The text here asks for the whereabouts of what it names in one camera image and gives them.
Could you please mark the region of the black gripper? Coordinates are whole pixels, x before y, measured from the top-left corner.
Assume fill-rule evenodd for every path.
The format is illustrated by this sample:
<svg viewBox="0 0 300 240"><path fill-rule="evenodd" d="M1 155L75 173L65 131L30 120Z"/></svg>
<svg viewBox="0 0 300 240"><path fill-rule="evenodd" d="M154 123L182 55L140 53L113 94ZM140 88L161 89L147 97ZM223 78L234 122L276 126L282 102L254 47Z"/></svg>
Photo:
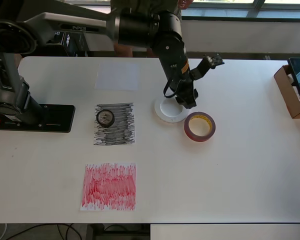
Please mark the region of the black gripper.
<svg viewBox="0 0 300 240"><path fill-rule="evenodd" d="M183 75L176 76L175 79L175 100L179 105L186 109L192 109L197 106L196 99L199 94L194 87L194 77L191 72L186 72Z"/></svg>

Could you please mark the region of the person's left hand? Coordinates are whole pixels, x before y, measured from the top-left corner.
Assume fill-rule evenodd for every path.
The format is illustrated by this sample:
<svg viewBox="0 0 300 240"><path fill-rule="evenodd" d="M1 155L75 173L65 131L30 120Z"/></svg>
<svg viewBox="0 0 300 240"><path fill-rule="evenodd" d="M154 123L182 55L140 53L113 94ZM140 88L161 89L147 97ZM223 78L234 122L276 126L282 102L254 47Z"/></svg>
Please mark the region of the person's left hand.
<svg viewBox="0 0 300 240"><path fill-rule="evenodd" d="M187 9L191 4L193 3L193 0L179 0L178 1L178 8L181 10Z"/></svg>

